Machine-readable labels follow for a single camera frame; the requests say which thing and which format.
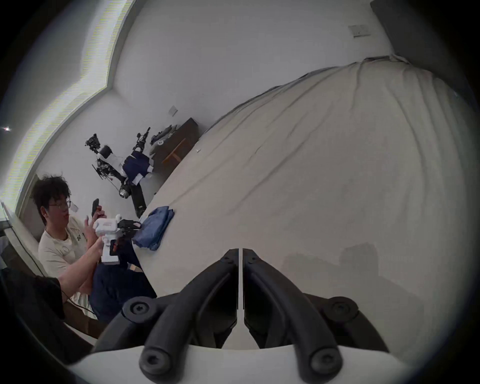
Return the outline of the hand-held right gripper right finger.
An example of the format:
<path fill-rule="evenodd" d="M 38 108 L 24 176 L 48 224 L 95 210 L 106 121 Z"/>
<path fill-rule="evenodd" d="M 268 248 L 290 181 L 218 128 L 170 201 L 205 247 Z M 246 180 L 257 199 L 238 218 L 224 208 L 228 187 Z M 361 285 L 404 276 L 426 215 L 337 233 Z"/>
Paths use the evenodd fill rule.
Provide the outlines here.
<path fill-rule="evenodd" d="M 347 297 L 303 293 L 252 249 L 242 250 L 244 324 L 260 349 L 293 345 L 303 381 L 330 381 L 344 365 L 339 346 L 389 353 Z"/>

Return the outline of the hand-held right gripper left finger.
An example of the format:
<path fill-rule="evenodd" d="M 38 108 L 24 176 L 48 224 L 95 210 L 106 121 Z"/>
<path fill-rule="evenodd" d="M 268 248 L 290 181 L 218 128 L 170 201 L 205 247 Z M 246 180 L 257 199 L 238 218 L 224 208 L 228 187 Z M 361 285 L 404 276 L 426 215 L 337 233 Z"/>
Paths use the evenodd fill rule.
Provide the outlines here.
<path fill-rule="evenodd" d="M 220 349 L 237 324 L 239 250 L 230 249 L 179 293 L 129 299 L 92 353 L 143 346 L 139 368 L 151 381 L 176 381 L 186 348 Z"/>

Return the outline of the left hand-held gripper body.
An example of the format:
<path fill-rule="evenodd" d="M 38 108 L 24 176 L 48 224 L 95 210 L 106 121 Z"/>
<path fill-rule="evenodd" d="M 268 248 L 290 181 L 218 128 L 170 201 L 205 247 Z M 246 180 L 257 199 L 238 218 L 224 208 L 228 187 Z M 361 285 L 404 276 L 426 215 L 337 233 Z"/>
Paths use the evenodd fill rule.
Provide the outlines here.
<path fill-rule="evenodd" d="M 103 242 L 101 262 L 105 265 L 118 265 L 118 244 L 123 232 L 119 228 L 122 219 L 120 214 L 115 218 L 99 218 L 95 221 L 93 229 Z"/>

